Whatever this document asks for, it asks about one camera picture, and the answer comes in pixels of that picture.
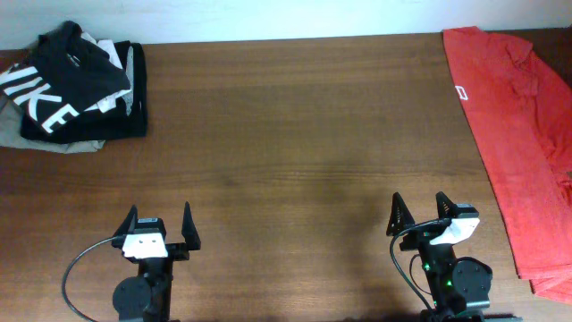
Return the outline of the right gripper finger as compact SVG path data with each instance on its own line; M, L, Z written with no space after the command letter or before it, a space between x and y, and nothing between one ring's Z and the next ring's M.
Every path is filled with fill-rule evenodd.
M391 201L391 214L387 225L386 235L396 236L412 227L415 220L408 210L403 198L398 192L394 192Z
M439 191L435 197L439 218L455 218L457 216L457 205L443 191Z

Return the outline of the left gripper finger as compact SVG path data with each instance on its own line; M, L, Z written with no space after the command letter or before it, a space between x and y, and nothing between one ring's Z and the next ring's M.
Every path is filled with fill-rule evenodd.
M194 224L190 204L188 201L185 202L184 206L181 235L185 240L188 250L201 249L201 240L198 235L197 227Z
M135 205L132 205L128 215L122 221L120 226L114 233L114 237L121 237L128 233L131 233L134 230L135 224L138 221L138 210Z

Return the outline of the red printed t-shirt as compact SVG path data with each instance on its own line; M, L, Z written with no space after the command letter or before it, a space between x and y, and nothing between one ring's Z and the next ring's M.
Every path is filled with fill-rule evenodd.
M442 36L517 274L570 303L571 88L528 40L477 27Z

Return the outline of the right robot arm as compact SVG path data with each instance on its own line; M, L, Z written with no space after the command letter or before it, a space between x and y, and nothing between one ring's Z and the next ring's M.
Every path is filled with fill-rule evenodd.
M457 257L454 246L472 236L480 223L479 212L470 204L455 203L444 192L435 195L438 216L417 223L404 199L392 194L391 214L386 234L391 237L389 254L392 264L425 308L419 319L427 322L520 321L514 315L487 316L491 306L492 269L472 257ZM395 247L415 251L421 259L429 290L419 287L410 273L401 267Z

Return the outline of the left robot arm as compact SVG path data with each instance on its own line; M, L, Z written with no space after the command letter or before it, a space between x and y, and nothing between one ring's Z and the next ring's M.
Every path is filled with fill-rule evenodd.
M166 242L161 218L140 218L136 207L130 209L112 240L112 246L138 266L138 273L114 290L113 306L121 321L171 321L173 264L189 260L192 251L201 249L190 204L184 205L181 235L183 242Z

